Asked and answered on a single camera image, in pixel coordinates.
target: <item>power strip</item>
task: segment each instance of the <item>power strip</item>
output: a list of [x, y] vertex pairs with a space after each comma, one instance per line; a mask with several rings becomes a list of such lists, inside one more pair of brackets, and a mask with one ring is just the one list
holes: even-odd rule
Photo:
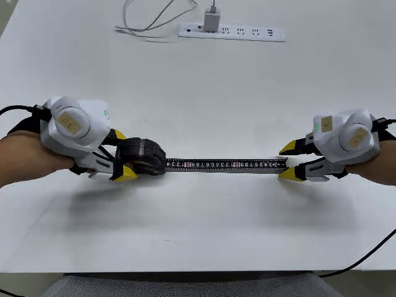
[[214, 38], [214, 39], [234, 39], [253, 41], [277, 41], [284, 42], [285, 32], [279, 28], [263, 28], [245, 25], [224, 25], [220, 24], [217, 32], [205, 32], [203, 24], [181, 23], [178, 25], [178, 35], [180, 37], [192, 38]]

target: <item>charging cable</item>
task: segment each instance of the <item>charging cable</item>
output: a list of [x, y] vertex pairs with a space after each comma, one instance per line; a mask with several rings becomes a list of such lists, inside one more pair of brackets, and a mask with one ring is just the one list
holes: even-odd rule
[[139, 33], [146, 32], [146, 31], [151, 31], [151, 30], [160, 28], [160, 27], [162, 27], [162, 26], [164, 26], [164, 25], [166, 25], [166, 24], [168, 24], [168, 23], [170, 23], [170, 22], [172, 22], [172, 21], [178, 19], [178, 18], [181, 17], [182, 15], [187, 14], [187, 13], [190, 12], [190, 11], [193, 11], [193, 10], [194, 10], [195, 8], [197, 8], [197, 6], [198, 6], [198, 3], [196, 3], [195, 0], [189, 0], [189, 1], [193, 4], [193, 7], [192, 7], [192, 8], [190, 8], [190, 9], [188, 9], [188, 10], [186, 10], [186, 11], [180, 13], [180, 14], [178, 14], [178, 15], [175, 16], [175, 17], [172, 17], [170, 20], [167, 20], [166, 22], [163, 22], [163, 23], [160, 23], [160, 24], [158, 24], [158, 25], [155, 25], [155, 23], [156, 23], [157, 20], [161, 17], [161, 15], [163, 15], [163, 13], [164, 13], [164, 12], [171, 6], [171, 4], [174, 2], [174, 0], [171, 0], [171, 1], [162, 9], [162, 11], [156, 16], [156, 18], [151, 22], [150, 25], [148, 25], [148, 26], [146, 26], [146, 27], [144, 27], [144, 28], [133, 28], [133, 27], [128, 26], [128, 24], [127, 24], [127, 9], [128, 9], [128, 7], [132, 4], [132, 2], [134, 2], [134, 1], [135, 1], [135, 0], [126, 0], [126, 1], [125, 1], [124, 5], [123, 5], [123, 23], [124, 23], [124, 26], [123, 26], [123, 27], [115, 26], [115, 30], [116, 30], [117, 32], [120, 32], [120, 33], [130, 33], [130, 34], [132, 34], [132, 35], [134, 35], [134, 36], [137, 36], [137, 37], [146, 37], [146, 38], [161, 38], [161, 37], [146, 36], [146, 35], [141, 35], [141, 34], [139, 34]]

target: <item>white tabletop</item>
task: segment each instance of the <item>white tabletop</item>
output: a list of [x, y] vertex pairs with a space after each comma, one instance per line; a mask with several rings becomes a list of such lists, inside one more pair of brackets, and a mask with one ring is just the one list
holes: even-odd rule
[[[138, 1], [131, 18], [147, 24], [164, 3]], [[146, 42], [113, 31], [122, 4], [20, 0], [0, 39], [1, 106], [106, 100], [115, 128], [170, 158], [269, 158], [318, 113], [396, 116], [395, 1], [219, 1], [222, 22], [282, 27], [286, 43], [180, 39], [176, 23], [160, 30], [166, 43]], [[1, 135], [24, 116], [2, 116]], [[340, 269], [396, 226], [395, 194], [354, 176], [167, 173], [115, 186], [64, 171], [1, 189], [0, 271]], [[358, 268], [396, 269], [395, 249]]]

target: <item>hand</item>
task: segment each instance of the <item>hand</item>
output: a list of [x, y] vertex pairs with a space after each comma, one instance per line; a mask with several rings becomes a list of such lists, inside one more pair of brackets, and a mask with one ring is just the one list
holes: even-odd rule
[[381, 152], [376, 158], [366, 163], [349, 165], [346, 170], [375, 183], [396, 186], [396, 141], [383, 141], [379, 145]]
[[42, 178], [71, 168], [74, 160], [58, 155], [41, 144], [40, 135], [17, 131], [0, 140], [0, 187]]

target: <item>beige label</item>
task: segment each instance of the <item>beige label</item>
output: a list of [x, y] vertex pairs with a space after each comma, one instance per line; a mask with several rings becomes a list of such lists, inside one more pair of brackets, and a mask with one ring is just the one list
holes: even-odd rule
[[349, 146], [357, 149], [359, 144], [367, 137], [367, 135], [368, 132], [363, 128], [357, 129], [348, 142]]
[[81, 125], [67, 112], [60, 115], [58, 123], [60, 123], [71, 134], [76, 134], [82, 128]]
[[330, 132], [331, 130], [333, 130], [333, 117], [322, 118], [322, 132]]

